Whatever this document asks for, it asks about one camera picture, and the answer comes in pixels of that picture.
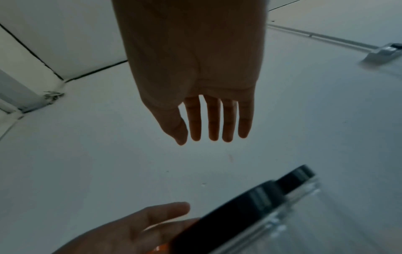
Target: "black line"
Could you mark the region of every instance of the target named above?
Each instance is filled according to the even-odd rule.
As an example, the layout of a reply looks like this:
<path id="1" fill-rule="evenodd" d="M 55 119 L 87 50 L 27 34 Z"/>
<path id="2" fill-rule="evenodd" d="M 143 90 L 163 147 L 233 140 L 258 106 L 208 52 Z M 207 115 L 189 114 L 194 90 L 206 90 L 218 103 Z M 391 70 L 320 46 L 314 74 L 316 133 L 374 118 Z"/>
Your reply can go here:
<path id="1" fill-rule="evenodd" d="M 22 41 L 20 41 L 13 33 L 10 32 L 7 28 L 5 28 L 2 24 L 0 27 L 3 28 L 8 34 L 10 34 L 19 44 L 21 44 L 26 50 L 28 50 L 34 57 L 36 57 L 39 61 L 41 61 L 46 67 L 48 67 L 59 79 L 64 80 L 60 75 L 58 75 L 52 68 L 49 67 L 42 59 L 39 58 L 32 50 L 30 50 Z"/>
<path id="2" fill-rule="evenodd" d="M 123 63 L 126 63 L 126 62 L 128 62 L 128 60 L 120 61 L 120 62 L 118 62 L 118 63 L 115 63 L 115 64 L 112 64 L 112 65 L 108 65 L 108 66 L 102 67 L 102 68 L 100 68 L 100 69 L 97 69 L 97 70 L 94 70 L 94 71 L 91 71 L 91 72 L 82 74 L 82 75 L 80 75 L 80 76 L 78 76 L 78 77 L 74 77 L 74 78 L 72 78 L 72 79 L 69 79 L 69 80 L 67 80 L 65 83 L 68 83 L 68 82 L 70 82 L 70 81 L 72 81 L 72 80 L 80 79 L 80 78 L 82 78 L 82 77 L 86 77 L 86 76 L 88 76 L 88 75 L 91 75 L 91 74 L 94 74 L 94 73 L 103 71 L 103 70 L 105 70 L 105 69 L 109 69 L 109 68 L 111 68 L 111 67 L 114 67 L 114 66 L 116 66 L 116 65 L 123 64 Z"/>
<path id="3" fill-rule="evenodd" d="M 274 9 L 272 9 L 272 10 L 276 10 L 276 9 L 278 9 L 278 8 L 281 8 L 281 7 L 284 7 L 284 6 L 290 5 L 290 4 L 295 3 L 295 2 L 298 2 L 298 1 L 300 1 L 300 0 L 296 0 L 296 1 L 294 1 L 294 2 L 287 3 L 287 4 L 285 4 L 285 5 L 282 5 L 282 6 L 276 7 L 276 8 L 274 8 Z"/>

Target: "human hand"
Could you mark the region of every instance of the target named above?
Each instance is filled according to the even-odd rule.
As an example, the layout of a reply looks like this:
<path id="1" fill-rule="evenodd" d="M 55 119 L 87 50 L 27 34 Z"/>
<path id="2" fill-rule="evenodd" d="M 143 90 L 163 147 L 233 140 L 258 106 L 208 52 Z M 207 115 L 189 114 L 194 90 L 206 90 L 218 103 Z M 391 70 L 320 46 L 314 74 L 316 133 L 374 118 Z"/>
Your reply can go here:
<path id="1" fill-rule="evenodd" d="M 147 207 L 73 239 L 54 254 L 145 254 L 196 222 L 198 219 L 162 223 L 189 211 L 185 202 Z"/>
<path id="2" fill-rule="evenodd" d="M 188 130 L 178 106 L 186 106 L 190 134 L 201 138 L 203 95 L 209 138 L 246 138 L 263 56 L 267 0 L 113 0 L 131 71 L 141 99 L 162 130 L 179 145 Z"/>

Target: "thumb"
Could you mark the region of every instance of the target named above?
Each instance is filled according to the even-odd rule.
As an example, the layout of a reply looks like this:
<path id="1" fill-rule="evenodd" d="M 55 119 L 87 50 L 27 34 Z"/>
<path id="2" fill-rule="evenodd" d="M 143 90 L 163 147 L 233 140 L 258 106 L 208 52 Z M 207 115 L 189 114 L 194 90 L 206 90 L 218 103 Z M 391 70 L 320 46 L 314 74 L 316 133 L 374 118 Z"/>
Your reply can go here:
<path id="1" fill-rule="evenodd" d="M 178 107 L 173 109 L 150 108 L 149 110 L 167 135 L 174 138 L 181 146 L 187 142 L 187 126 L 180 116 Z"/>

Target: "skin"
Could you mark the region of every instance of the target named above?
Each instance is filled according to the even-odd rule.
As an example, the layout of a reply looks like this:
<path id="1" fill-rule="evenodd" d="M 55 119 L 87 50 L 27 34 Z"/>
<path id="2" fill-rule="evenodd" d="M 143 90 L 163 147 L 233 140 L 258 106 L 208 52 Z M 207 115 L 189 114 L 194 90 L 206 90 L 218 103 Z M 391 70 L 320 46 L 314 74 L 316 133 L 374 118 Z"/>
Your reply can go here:
<path id="1" fill-rule="evenodd" d="M 162 130 L 179 145 L 188 130 L 201 138 L 199 95 L 208 109 L 209 138 L 246 138 L 263 56 L 267 0 L 113 0 L 138 91 Z"/>
<path id="2" fill-rule="evenodd" d="M 189 211 L 190 205 L 186 202 L 147 207 L 95 228 L 53 254 L 145 254 L 169 242 L 195 223 L 198 219 L 162 223 Z"/>

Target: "ceiling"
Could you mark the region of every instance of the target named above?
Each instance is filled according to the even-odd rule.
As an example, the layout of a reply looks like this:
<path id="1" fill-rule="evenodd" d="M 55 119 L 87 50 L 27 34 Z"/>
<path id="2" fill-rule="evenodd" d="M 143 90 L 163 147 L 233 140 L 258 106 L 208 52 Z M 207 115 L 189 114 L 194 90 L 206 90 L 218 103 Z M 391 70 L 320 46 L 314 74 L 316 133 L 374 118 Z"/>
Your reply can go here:
<path id="1" fill-rule="evenodd" d="M 0 24 L 64 79 L 126 60 L 111 0 L 2 1 Z"/>

